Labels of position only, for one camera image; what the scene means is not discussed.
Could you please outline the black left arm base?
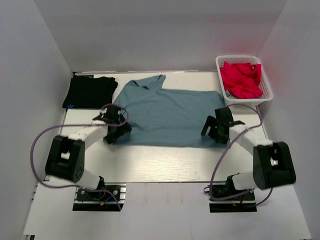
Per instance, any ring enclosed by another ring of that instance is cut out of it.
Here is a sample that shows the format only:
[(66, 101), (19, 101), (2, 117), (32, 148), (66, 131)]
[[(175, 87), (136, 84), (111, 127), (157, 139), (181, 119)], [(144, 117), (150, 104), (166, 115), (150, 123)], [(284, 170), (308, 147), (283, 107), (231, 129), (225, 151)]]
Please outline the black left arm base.
[[(125, 183), (105, 183), (106, 190), (111, 192), (118, 201), (120, 208), (126, 198)], [(115, 199), (107, 192), (90, 192), (77, 188), (73, 201), (74, 212), (120, 212)]]

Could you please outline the crumpled red t-shirt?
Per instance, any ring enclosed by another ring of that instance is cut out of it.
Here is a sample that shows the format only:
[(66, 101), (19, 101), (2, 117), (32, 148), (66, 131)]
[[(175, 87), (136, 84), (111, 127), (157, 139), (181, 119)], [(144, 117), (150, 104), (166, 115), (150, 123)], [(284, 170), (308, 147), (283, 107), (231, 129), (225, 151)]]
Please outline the crumpled red t-shirt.
[(223, 87), (238, 99), (256, 99), (263, 95), (259, 85), (262, 76), (262, 65), (224, 62), (219, 68)]

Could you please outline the teal blue t-shirt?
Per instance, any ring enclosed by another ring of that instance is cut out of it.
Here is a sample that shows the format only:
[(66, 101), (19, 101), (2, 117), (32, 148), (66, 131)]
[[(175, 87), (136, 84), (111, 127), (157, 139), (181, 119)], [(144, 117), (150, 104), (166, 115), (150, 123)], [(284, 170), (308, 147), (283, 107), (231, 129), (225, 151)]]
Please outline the teal blue t-shirt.
[(164, 89), (165, 75), (129, 81), (115, 104), (129, 113), (132, 131), (114, 144), (158, 147), (221, 148), (201, 131), (208, 116), (225, 106), (217, 91)]

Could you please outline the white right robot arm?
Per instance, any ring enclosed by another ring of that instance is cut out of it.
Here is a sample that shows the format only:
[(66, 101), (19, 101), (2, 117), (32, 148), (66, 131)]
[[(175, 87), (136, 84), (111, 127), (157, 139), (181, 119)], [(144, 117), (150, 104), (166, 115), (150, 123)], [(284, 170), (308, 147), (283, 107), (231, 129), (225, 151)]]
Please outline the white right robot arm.
[(209, 115), (201, 131), (218, 144), (230, 147), (237, 143), (252, 156), (252, 171), (227, 177), (223, 185), (212, 185), (209, 192), (215, 198), (238, 199), (245, 191), (266, 190), (296, 182), (296, 172), (287, 143), (259, 137), (240, 120), (234, 120), (229, 107), (218, 108)]

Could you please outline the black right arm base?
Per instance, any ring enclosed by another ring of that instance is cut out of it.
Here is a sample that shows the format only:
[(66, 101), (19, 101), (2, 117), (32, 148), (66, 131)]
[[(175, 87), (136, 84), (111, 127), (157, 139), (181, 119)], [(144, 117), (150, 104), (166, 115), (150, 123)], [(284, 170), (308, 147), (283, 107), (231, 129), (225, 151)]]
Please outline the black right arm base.
[(209, 212), (212, 214), (222, 213), (254, 213), (257, 212), (256, 198), (253, 191), (246, 194), (239, 195), (233, 198), (227, 198), (229, 195), (236, 195), (245, 192), (244, 190), (227, 190), (227, 184), (217, 183), (212, 185), (212, 195), (214, 198), (220, 200), (212, 200), (210, 193), (210, 186), (203, 188), (203, 193), (208, 195)]

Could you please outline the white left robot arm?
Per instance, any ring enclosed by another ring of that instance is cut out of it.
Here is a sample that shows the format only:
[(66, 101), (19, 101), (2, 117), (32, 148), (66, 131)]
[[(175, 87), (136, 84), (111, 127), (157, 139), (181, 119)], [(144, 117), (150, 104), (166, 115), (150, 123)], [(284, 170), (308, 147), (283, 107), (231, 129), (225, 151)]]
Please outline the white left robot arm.
[(110, 145), (129, 134), (132, 128), (128, 120), (129, 115), (124, 107), (109, 103), (92, 119), (91, 124), (68, 136), (55, 136), (45, 173), (88, 189), (90, 196), (96, 200), (103, 198), (106, 193), (104, 179), (85, 169), (85, 152), (101, 139)]

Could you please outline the folded black t-shirt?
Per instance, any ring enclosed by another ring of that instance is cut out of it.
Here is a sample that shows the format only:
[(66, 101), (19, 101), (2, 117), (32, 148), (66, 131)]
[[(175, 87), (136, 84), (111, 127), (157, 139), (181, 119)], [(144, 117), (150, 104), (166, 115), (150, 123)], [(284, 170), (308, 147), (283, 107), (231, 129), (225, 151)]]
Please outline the folded black t-shirt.
[(100, 109), (112, 103), (113, 94), (118, 87), (114, 77), (90, 77), (74, 75), (62, 104), (64, 109)]

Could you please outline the white plastic basket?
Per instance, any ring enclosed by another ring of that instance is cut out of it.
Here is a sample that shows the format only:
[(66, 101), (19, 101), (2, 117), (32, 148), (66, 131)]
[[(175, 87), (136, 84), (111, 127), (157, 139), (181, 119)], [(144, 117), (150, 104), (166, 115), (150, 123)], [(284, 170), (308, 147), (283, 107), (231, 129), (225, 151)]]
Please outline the white plastic basket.
[(259, 84), (259, 88), (263, 91), (263, 94), (261, 97), (251, 98), (251, 99), (240, 99), (240, 98), (236, 98), (235, 96), (231, 95), (228, 91), (226, 91), (224, 89), (222, 75), (220, 71), (220, 67), (222, 67), (225, 62), (229, 64), (239, 64), (239, 63), (261, 64), (261, 62), (256, 56), (253, 56), (253, 55), (219, 55), (215, 58), (218, 77), (219, 77), (219, 81), (222, 89), (222, 95), (227, 105), (244, 104), (250, 107), (255, 107), (263, 102), (272, 100), (273, 93), (262, 65), (261, 65), (262, 75), (261, 75), (260, 84)]

